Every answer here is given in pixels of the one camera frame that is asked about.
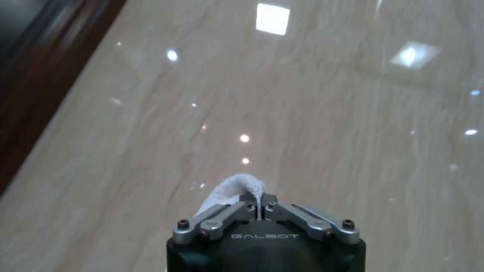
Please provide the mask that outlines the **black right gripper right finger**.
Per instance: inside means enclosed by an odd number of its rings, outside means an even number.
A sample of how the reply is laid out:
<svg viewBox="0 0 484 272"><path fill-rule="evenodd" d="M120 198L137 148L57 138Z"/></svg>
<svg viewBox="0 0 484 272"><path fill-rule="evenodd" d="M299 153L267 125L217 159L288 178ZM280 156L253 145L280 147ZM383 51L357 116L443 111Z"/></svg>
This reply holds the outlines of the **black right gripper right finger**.
<svg viewBox="0 0 484 272"><path fill-rule="evenodd" d="M265 219L292 223L312 240L335 238L343 244L357 244L360 241L360 231L352 219L337 219L323 210L279 201L275 195L265 193L261 206Z"/></svg>

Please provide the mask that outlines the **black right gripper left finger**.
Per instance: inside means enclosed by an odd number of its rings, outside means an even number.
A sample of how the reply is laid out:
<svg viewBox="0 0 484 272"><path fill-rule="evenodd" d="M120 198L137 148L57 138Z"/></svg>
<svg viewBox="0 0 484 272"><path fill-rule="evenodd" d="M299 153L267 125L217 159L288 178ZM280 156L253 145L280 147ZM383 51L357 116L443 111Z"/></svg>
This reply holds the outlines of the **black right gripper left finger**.
<svg viewBox="0 0 484 272"><path fill-rule="evenodd" d="M181 219L172 231L173 242L193 242L200 236L208 241L217 240L224 230L237 221L249 222L259 216L257 199L243 194L235 204L213 204L189 219Z"/></svg>

